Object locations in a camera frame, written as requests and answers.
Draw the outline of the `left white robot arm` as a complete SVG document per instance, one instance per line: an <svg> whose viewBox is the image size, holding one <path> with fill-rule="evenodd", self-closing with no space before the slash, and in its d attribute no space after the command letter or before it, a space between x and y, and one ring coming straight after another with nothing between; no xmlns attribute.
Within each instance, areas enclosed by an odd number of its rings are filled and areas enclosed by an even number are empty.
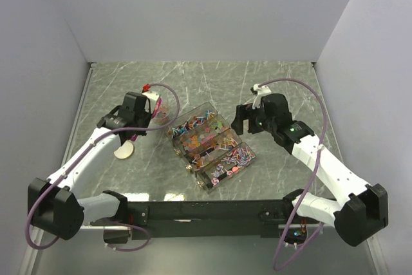
<svg viewBox="0 0 412 275"><path fill-rule="evenodd" d="M159 101L160 95L153 91L126 93L123 103L98 121L84 145L59 170L45 180L35 178L28 186L26 226L69 240L82 225L104 218L115 225L129 223L124 195L110 190L89 198L81 194L106 159L135 135L146 134Z"/></svg>

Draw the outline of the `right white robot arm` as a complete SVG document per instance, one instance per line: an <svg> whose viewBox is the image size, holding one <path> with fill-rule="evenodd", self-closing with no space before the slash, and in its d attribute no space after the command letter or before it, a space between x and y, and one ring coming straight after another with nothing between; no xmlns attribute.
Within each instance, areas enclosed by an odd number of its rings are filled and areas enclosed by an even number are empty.
<svg viewBox="0 0 412 275"><path fill-rule="evenodd" d="M371 185L350 171L321 144L320 138L304 122L294 120L286 97L279 93L258 95L259 104L236 107L232 129L243 134L248 122L251 134L266 131L309 169L329 189L333 199L295 191L296 197L282 208L291 223L311 218L335 228L338 235L353 247L388 226L388 193L380 185Z"/></svg>

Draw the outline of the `magenta plastic scoop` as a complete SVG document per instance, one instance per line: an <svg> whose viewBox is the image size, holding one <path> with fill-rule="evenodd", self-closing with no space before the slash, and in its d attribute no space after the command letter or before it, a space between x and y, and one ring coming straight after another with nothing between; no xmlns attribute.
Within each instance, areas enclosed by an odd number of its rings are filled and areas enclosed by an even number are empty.
<svg viewBox="0 0 412 275"><path fill-rule="evenodd" d="M162 99L159 97L158 100L157 100L157 102L156 102L156 105L155 105L155 107L154 107L153 113L152 113L152 115L151 115L151 118L152 118L152 119L155 118L156 115L158 114L158 112L159 112L159 110L160 110L161 104L162 104ZM130 141L134 142L134 141L138 138L138 136L139 136L139 134L138 134L138 131L137 131L137 132L131 137Z"/></svg>

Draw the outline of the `clear plastic jar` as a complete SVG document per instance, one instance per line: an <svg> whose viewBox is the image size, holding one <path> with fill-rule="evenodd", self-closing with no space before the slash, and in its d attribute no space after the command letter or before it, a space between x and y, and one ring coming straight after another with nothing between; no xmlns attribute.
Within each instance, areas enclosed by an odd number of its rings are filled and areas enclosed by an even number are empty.
<svg viewBox="0 0 412 275"><path fill-rule="evenodd" d="M167 104L161 103L157 109L156 115L153 118L155 124L163 126L171 120L170 118L170 109Z"/></svg>

